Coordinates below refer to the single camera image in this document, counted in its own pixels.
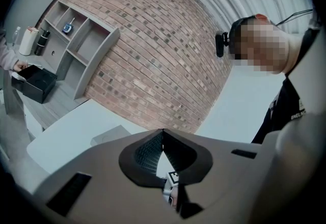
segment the black cable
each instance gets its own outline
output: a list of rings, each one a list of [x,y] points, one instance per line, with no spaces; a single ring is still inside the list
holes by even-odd
[[[304,14],[304,13],[310,13],[312,12],[312,9],[310,10],[303,10],[303,11],[299,11],[299,12],[295,12],[293,13],[291,16],[287,17],[286,19],[282,20],[280,23],[276,24],[276,26],[282,25],[284,22],[288,21],[291,17],[296,16],[296,15],[300,15],[300,14]]]
[[[291,18],[290,20],[284,21],[282,24],[288,23],[290,21],[293,21],[293,20],[295,20],[297,18],[300,18],[300,17],[305,16],[305,15],[308,15],[308,14],[311,14],[311,12],[306,12],[306,13],[303,13],[303,14],[300,14],[300,15],[298,14],[297,16]]]

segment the person's arm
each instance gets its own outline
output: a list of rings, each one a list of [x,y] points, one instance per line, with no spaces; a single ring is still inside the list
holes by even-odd
[[[10,50],[6,45],[5,32],[0,31],[0,67],[5,70],[14,69],[17,61],[14,50]]]
[[[14,50],[8,48],[5,34],[5,31],[0,29],[0,67],[5,70],[15,70],[19,72],[28,65],[25,62],[19,61]]]

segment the small blue object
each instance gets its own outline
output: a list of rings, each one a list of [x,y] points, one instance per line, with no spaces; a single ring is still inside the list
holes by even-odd
[[[72,21],[70,22],[70,23],[67,23],[66,25],[65,25],[65,27],[63,28],[63,30],[62,30],[62,32],[64,33],[64,34],[68,34],[72,29],[73,29],[73,25],[71,25],[72,24],[72,22],[75,20],[75,18],[73,18],[72,19]]]

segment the open box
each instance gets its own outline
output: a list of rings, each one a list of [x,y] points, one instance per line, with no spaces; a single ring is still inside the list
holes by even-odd
[[[11,85],[25,96],[39,103],[44,102],[57,80],[57,75],[34,65],[19,71],[18,74],[24,77],[26,81],[11,77]]]

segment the gray shelf unit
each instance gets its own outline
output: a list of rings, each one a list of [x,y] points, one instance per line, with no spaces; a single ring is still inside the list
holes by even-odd
[[[65,35],[62,29],[72,18],[73,30]],[[56,71],[58,81],[70,88],[72,99],[83,96],[95,69],[119,39],[119,29],[61,1],[46,15],[41,28],[51,32],[43,58]]]

